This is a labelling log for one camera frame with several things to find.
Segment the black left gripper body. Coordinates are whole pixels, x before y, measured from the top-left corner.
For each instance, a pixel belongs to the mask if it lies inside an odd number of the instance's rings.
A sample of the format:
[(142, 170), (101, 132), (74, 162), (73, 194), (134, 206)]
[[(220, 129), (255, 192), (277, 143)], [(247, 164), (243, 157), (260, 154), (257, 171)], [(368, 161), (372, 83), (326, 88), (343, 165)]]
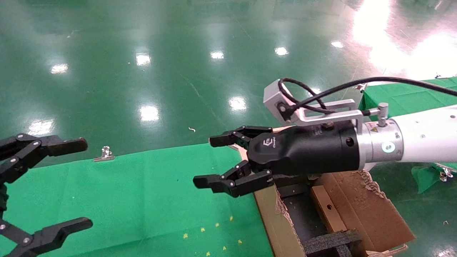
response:
[(7, 194), (7, 186), (5, 184), (0, 185), (0, 214), (7, 210), (7, 201), (8, 201), (8, 194)]

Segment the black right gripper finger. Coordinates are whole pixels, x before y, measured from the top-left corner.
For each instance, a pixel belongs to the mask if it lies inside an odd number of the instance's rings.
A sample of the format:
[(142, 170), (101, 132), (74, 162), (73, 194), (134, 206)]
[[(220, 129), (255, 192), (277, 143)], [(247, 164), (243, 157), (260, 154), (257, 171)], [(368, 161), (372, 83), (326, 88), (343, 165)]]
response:
[(241, 126), (235, 130), (225, 131), (221, 135), (209, 137), (209, 143), (212, 147), (238, 145), (248, 150), (251, 140), (263, 133), (272, 132), (272, 127)]
[(198, 189), (210, 188), (213, 193), (240, 197), (273, 186), (274, 182), (271, 170), (257, 169), (243, 160), (222, 175), (195, 176), (193, 184)]

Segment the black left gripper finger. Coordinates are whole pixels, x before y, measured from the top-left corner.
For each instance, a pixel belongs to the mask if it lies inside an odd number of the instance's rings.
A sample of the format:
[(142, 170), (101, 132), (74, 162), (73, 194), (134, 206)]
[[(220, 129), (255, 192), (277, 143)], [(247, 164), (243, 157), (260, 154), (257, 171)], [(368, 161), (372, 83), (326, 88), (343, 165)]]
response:
[(62, 140), (57, 135), (36, 137), (18, 134), (0, 143), (0, 182), (13, 183), (44, 158), (86, 151), (84, 138)]
[(0, 225), (0, 234), (16, 243), (16, 247), (5, 257), (37, 257), (61, 248), (70, 234), (90, 229), (93, 222), (89, 218), (76, 218), (42, 228), (33, 234), (2, 219)]

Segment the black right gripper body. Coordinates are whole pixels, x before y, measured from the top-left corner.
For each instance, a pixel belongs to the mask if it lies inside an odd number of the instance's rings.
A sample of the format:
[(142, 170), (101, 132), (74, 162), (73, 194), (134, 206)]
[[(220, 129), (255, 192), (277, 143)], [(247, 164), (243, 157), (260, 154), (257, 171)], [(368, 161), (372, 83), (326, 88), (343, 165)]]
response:
[(360, 166), (355, 127), (350, 121), (322, 126), (292, 126), (253, 138), (247, 150), (253, 171), (289, 177), (354, 171)]

